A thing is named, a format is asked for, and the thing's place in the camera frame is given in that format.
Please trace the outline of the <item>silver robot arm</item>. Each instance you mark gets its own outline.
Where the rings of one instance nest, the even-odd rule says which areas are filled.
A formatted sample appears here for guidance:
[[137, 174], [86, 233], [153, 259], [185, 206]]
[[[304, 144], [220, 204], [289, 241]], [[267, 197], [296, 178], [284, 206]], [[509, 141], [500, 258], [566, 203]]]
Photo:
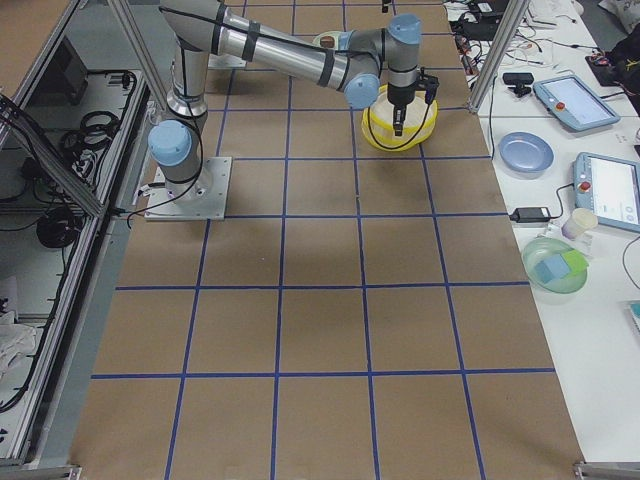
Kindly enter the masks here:
[[258, 62], [334, 89], [357, 110], [376, 101], [386, 70], [396, 135], [403, 131], [416, 92], [424, 92], [431, 103], [439, 86], [436, 77], [418, 66], [421, 21], [413, 14], [396, 15], [384, 28], [341, 32], [336, 46], [325, 48], [238, 16], [220, 1], [163, 1], [159, 10], [176, 41], [166, 102], [177, 117], [206, 119], [204, 89], [211, 55]]

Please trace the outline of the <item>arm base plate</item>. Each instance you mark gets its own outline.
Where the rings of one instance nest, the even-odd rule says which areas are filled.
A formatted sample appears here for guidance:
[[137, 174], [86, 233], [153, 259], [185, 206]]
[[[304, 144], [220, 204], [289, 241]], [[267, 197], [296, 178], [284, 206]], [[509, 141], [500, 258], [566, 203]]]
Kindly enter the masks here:
[[149, 221], [196, 221], [225, 218], [226, 201], [232, 169], [231, 157], [208, 157], [195, 185], [182, 197], [177, 186], [154, 188], [149, 194]]

